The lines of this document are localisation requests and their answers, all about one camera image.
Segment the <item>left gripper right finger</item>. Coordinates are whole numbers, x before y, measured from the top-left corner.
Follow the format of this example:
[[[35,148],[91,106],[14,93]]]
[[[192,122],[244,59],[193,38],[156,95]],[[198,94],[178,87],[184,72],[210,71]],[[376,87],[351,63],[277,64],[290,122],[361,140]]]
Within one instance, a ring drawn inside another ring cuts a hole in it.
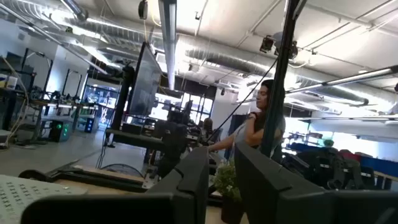
[[[398,192],[325,190],[243,142],[234,163],[249,224],[398,224]]]

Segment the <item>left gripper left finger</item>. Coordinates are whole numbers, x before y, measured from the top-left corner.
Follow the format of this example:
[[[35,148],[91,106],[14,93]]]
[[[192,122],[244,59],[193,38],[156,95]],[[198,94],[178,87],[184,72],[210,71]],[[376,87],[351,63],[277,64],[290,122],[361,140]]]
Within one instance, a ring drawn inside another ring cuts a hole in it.
[[[45,197],[21,224],[204,224],[208,184],[208,150],[197,147],[143,194]]]

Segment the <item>black equipment pile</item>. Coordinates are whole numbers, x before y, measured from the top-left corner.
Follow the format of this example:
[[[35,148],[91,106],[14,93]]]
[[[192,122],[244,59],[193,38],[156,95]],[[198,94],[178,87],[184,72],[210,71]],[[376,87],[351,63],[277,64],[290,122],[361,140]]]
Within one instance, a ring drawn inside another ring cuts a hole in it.
[[[281,164],[325,189],[398,191],[398,162],[347,150],[294,143],[282,150]]]

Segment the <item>black desk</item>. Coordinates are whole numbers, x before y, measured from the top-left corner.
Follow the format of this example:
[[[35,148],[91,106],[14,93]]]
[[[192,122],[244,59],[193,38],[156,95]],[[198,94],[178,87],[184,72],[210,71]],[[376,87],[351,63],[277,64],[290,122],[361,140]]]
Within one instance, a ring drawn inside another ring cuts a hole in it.
[[[114,142],[143,147],[146,149],[153,149],[156,151],[163,151],[165,148],[165,144],[162,142],[161,139],[125,133],[114,129],[107,129],[105,133],[113,135]]]

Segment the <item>potted plant with white flowers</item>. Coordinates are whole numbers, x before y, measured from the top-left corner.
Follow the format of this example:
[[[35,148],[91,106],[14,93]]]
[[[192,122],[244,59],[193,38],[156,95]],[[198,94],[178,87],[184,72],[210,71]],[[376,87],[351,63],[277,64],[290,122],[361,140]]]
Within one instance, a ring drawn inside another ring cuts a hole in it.
[[[221,220],[226,224],[240,224],[244,215],[234,160],[222,162],[216,169],[213,183],[223,201]]]

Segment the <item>person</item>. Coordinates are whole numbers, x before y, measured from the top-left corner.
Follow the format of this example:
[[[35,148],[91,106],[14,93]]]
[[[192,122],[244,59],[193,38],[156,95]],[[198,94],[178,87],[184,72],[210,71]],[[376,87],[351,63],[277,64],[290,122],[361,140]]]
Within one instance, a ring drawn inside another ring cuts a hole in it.
[[[269,109],[272,86],[274,81],[264,80],[256,96],[256,107],[259,111],[250,112],[247,120],[240,125],[233,134],[207,147],[209,151],[219,151],[222,149],[234,149],[236,142],[244,141],[248,146],[256,149],[261,148],[261,141],[264,134],[266,114]],[[282,138],[285,133],[285,118],[281,113],[276,118],[276,129],[272,142],[271,158],[277,162],[282,159]]]
[[[202,140],[207,140],[213,134],[213,121],[211,118],[205,118],[201,128]]]

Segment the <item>pale green perforated metal shelf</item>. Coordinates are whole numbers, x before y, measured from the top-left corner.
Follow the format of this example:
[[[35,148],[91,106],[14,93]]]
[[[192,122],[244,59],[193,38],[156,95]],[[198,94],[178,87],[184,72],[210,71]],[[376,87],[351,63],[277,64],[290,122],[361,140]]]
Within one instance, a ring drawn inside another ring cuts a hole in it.
[[[0,224],[19,224],[24,209],[41,198],[86,193],[80,187],[0,175]]]

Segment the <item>black computer tower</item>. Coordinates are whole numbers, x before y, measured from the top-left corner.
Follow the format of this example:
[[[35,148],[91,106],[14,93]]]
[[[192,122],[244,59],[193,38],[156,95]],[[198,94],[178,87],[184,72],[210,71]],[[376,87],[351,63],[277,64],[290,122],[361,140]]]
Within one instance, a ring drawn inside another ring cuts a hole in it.
[[[71,122],[53,120],[50,123],[49,139],[53,142],[65,142],[71,133]]]

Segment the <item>black monitor stand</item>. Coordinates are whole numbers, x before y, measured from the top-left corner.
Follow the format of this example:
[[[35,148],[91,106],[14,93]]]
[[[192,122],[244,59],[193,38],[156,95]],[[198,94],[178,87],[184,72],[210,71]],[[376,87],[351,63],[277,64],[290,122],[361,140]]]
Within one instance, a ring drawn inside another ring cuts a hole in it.
[[[133,76],[135,74],[135,70],[133,67],[126,65],[123,68],[123,76],[121,83],[121,91],[119,93],[118,102],[116,104],[116,109],[114,111],[114,118],[111,125],[111,129],[119,131],[121,121],[124,113],[124,106],[126,104],[127,96],[129,93],[129,87],[131,86]]]

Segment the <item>large black monitor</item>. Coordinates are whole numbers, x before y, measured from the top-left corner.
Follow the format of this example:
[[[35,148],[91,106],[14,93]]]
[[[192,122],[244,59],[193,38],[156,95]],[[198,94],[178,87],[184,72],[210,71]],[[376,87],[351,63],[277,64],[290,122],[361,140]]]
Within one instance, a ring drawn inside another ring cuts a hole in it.
[[[136,74],[132,79],[131,99],[127,106],[128,114],[139,116],[151,114],[162,75],[163,72],[152,48],[144,42],[136,65]]]

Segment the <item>ceiling light bar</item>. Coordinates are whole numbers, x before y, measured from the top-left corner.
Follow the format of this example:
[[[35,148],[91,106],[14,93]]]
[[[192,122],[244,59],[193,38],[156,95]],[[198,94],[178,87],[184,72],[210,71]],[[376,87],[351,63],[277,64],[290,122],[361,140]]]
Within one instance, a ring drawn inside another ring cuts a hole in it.
[[[349,84],[349,83],[368,81],[373,78],[385,77],[385,76],[393,75],[396,73],[398,73],[398,65],[393,65],[391,67],[386,67],[386,68],[382,68],[379,70],[374,70],[374,71],[366,72],[366,73],[360,73],[358,75],[353,75],[350,77],[339,78],[339,79],[332,80],[332,81],[321,82],[321,83],[317,83],[317,84],[310,85],[310,86],[305,86],[305,87],[301,87],[301,88],[297,88],[297,89],[293,89],[293,90],[287,90],[285,93],[288,95],[288,94],[300,93],[303,91],[310,91],[310,90],[326,88],[326,87],[330,87],[330,86],[345,85],[345,84]]]

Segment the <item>black workbench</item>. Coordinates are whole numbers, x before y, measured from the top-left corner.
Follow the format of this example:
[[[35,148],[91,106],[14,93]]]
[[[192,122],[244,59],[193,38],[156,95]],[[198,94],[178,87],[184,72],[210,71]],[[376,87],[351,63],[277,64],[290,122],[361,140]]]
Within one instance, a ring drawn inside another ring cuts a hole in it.
[[[93,104],[78,103],[77,95],[64,95],[59,91],[47,91],[53,60],[48,59],[49,70],[45,85],[39,88],[34,85],[36,73],[15,70],[7,58],[0,55],[0,151],[9,148],[11,138],[25,120],[27,110],[33,108],[38,111],[38,124],[34,134],[40,131],[42,110],[49,108],[68,109],[75,111],[73,121],[76,123],[82,109],[97,110]]]

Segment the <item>long ceiling light fixture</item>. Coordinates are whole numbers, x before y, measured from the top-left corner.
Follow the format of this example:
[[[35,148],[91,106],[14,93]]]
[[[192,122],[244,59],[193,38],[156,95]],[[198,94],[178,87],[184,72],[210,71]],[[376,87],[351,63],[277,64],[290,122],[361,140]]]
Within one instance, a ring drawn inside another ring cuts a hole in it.
[[[175,48],[177,43],[177,0],[158,0],[169,88],[175,89]]]

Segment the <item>black upright frame post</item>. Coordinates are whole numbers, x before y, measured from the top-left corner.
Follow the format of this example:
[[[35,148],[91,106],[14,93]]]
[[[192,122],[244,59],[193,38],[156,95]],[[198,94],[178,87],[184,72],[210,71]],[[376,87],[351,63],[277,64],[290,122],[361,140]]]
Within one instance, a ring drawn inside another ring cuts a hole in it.
[[[296,21],[308,0],[288,0],[284,19],[284,29],[280,41],[276,73],[271,93],[271,102],[267,112],[264,134],[261,142],[261,152],[271,157],[278,117],[282,114],[284,104],[284,80],[289,64],[289,55],[293,51],[293,39]]]

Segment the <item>silver ribbed air duct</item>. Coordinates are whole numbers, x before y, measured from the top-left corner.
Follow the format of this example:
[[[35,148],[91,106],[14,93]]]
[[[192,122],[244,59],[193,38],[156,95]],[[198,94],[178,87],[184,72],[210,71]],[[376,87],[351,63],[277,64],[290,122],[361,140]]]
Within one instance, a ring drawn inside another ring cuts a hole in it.
[[[242,77],[247,78],[250,76],[257,75],[262,77],[273,61],[270,64],[260,64],[256,63],[253,59],[243,60],[237,57],[230,57],[225,54],[216,54],[214,52],[206,53],[203,50],[193,49],[186,50],[184,52],[185,56],[196,61],[198,63],[210,63],[215,65],[220,65],[222,68],[227,68],[234,70],[235,72],[242,73]],[[341,101],[342,103],[347,103],[353,106],[364,106],[369,104],[369,100],[362,96],[358,96],[354,93],[349,93],[346,90],[341,90],[337,86],[329,86],[324,88],[317,88],[312,90],[305,90],[306,93],[311,93],[313,95],[321,95],[324,97],[330,97],[332,100]]]

